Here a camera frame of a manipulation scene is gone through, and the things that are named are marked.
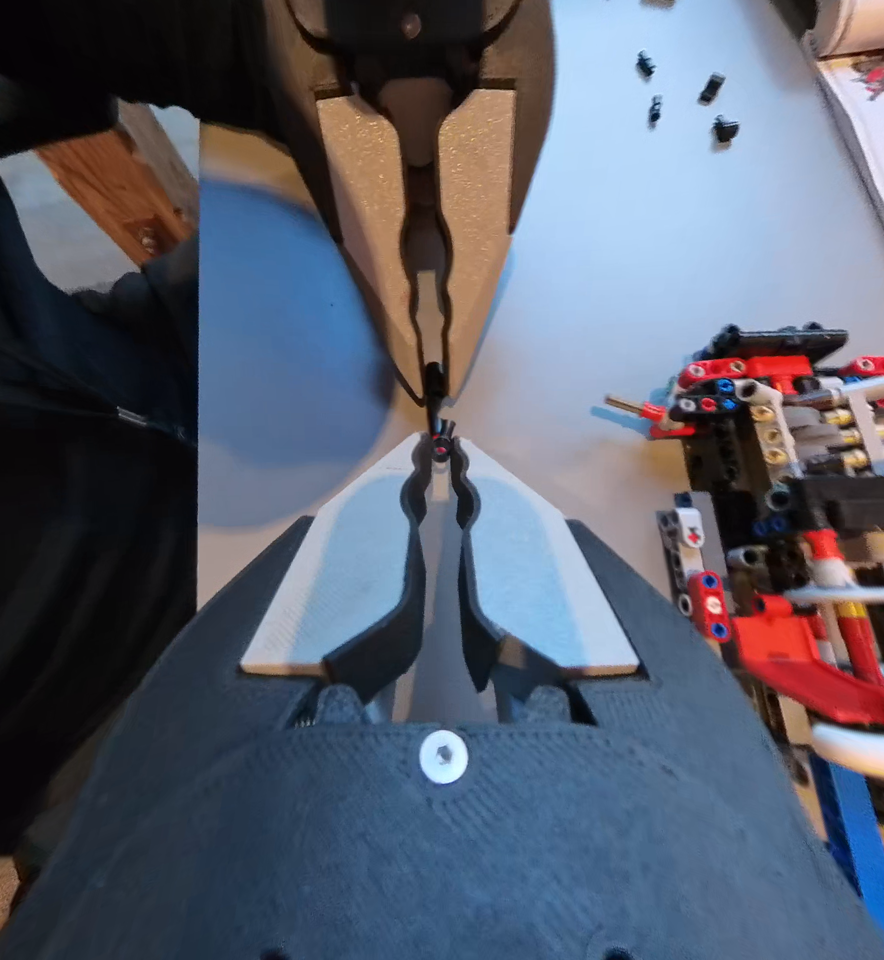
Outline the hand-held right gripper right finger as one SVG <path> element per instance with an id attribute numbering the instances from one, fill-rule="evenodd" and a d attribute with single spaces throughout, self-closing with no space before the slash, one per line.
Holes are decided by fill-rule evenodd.
<path id="1" fill-rule="evenodd" d="M 462 648 L 476 690 L 500 670 L 516 690 L 636 674 L 640 658 L 566 517 L 467 439 L 453 442 L 449 463 Z"/>

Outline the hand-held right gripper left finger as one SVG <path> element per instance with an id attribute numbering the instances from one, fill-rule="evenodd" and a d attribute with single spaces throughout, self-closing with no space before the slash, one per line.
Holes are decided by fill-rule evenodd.
<path id="1" fill-rule="evenodd" d="M 320 680 L 372 702 L 409 670 L 423 643 L 431 479 L 430 440 L 412 434 L 317 511 L 242 672 Z"/>

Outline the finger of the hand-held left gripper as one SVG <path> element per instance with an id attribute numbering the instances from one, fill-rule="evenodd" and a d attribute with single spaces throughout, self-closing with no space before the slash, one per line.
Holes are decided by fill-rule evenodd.
<path id="1" fill-rule="evenodd" d="M 424 404 L 421 336 L 412 319 L 412 282 L 402 256 L 406 197 L 398 132 L 356 94 L 321 99 L 316 111 L 341 252 L 400 381 L 415 402 Z"/>
<path id="2" fill-rule="evenodd" d="M 484 333 L 511 235 L 516 93 L 476 89 L 438 132 L 440 209 L 448 233 L 448 393 L 458 398 Z"/>

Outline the black toy assembly red pin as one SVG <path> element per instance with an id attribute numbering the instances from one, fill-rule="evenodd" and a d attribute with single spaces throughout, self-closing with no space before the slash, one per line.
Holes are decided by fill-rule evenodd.
<path id="1" fill-rule="evenodd" d="M 441 415 L 443 403 L 448 396 L 448 379 L 443 365 L 428 362 L 424 365 L 424 405 L 428 432 L 432 438 L 442 436 L 445 420 Z"/>

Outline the light grey desk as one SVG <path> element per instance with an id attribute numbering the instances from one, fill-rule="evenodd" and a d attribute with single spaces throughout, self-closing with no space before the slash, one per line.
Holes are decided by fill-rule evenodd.
<path id="1" fill-rule="evenodd" d="M 514 439 L 537 463 L 537 477 L 567 469 L 573 438 L 549 439 L 549 428 L 570 429 L 550 418 L 559 405 L 615 361 L 626 379 L 667 319 L 629 316 L 628 294 L 612 297 L 616 252 L 610 208 L 628 210 L 627 187 L 604 174 L 605 125 L 594 107 L 580 104 L 563 82 L 563 118 L 549 120 L 484 333 L 459 397 L 469 394 L 470 426 L 486 419 L 482 402 L 504 415 L 504 447 Z M 438 132 L 458 108 L 440 78 L 391 79 L 375 103 L 400 138 L 406 218 L 402 256 L 412 282 L 412 319 L 421 336 L 424 365 L 439 362 L 447 379 L 448 233 L 440 209 Z M 291 227 L 240 232 L 244 218 L 204 211 L 201 280 L 200 525 L 229 528 L 269 520 L 296 507 L 328 501 L 412 434 L 430 440 L 425 405 L 400 381 L 339 243 L 318 213 L 282 210 Z M 561 400 L 554 400 L 561 394 Z M 327 502 L 320 503 L 318 510 Z M 719 672 L 706 641 L 644 578 L 613 556 L 581 522 L 567 519 L 592 572 L 607 595 L 639 658 L 632 676 L 580 678 L 533 687 L 566 689 L 581 681 L 641 681 L 655 674 L 655 655 L 644 642 L 664 640 L 669 654 L 707 662 Z M 279 682 L 296 696 L 331 684 L 313 678 L 249 675 L 240 660 L 283 575 L 316 515 L 304 515 L 253 561 L 226 581 L 193 622 L 212 628 L 215 649 L 233 680 Z M 532 690 L 509 686 L 497 671 L 496 690 L 522 700 Z"/>

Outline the wooden trestle leg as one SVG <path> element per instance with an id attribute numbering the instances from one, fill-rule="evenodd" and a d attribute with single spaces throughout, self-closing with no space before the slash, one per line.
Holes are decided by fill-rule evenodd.
<path id="1" fill-rule="evenodd" d="M 112 126 L 35 149 L 69 198 L 137 266 L 194 234 L 199 185 L 155 112 L 120 101 Z"/>

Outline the person's black clothing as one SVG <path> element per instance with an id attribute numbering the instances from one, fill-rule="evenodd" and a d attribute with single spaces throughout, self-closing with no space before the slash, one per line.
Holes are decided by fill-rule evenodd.
<path id="1" fill-rule="evenodd" d="M 42 273 L 0 178 L 0 856 L 195 609 L 198 244 Z"/>

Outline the toy brick vehicle model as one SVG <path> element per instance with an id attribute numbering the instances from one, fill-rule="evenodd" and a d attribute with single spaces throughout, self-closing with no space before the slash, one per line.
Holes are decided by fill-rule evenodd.
<path id="1" fill-rule="evenodd" d="M 849 334 L 730 325 L 664 397 L 605 403 L 678 441 L 656 514 L 672 599 L 780 748 L 884 930 L 884 355 Z"/>

